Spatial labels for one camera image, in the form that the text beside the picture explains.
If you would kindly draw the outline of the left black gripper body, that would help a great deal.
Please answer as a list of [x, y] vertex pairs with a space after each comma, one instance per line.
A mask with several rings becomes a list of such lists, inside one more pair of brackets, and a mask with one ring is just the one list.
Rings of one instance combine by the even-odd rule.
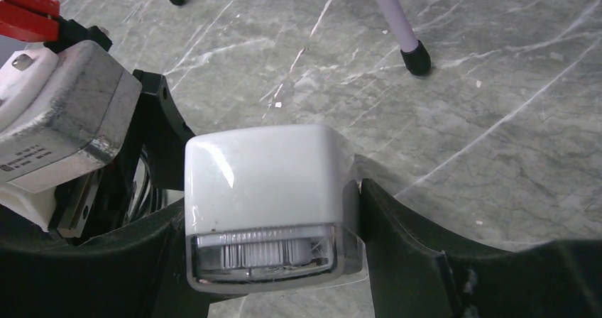
[[141, 95], [119, 154], [106, 166], [59, 185], [48, 231], [54, 239], [86, 241], [166, 205], [183, 189], [184, 150], [193, 131], [164, 75], [134, 70]]

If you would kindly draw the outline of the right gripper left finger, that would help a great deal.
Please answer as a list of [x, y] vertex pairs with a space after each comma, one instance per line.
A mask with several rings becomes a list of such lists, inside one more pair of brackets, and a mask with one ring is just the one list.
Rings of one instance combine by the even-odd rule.
[[78, 246], [1, 210], [2, 317], [206, 317], [225, 300], [187, 281], [182, 201]]

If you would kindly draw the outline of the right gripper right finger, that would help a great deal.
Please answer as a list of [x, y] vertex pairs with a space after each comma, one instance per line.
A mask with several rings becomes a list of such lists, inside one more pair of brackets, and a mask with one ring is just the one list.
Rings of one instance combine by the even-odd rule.
[[361, 238], [377, 317], [600, 317], [601, 242], [519, 252], [460, 236], [365, 179]]

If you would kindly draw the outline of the white metronome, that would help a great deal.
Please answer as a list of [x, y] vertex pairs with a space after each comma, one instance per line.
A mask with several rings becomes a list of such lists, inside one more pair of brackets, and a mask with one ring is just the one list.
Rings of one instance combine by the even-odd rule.
[[364, 270], [354, 147], [321, 124], [244, 128], [185, 146], [187, 280], [246, 295]]

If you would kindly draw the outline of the white perforated music stand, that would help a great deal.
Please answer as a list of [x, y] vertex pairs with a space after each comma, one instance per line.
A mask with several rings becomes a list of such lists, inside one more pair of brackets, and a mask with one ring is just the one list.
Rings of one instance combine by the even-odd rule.
[[[309, 38], [317, 31], [324, 15], [333, 0], [328, 0], [312, 27]], [[183, 6], [186, 0], [169, 0], [174, 6]], [[432, 69], [432, 61], [426, 47], [420, 41], [398, 0], [376, 0], [380, 12], [388, 23], [400, 48], [407, 71], [416, 77], [427, 76]]]

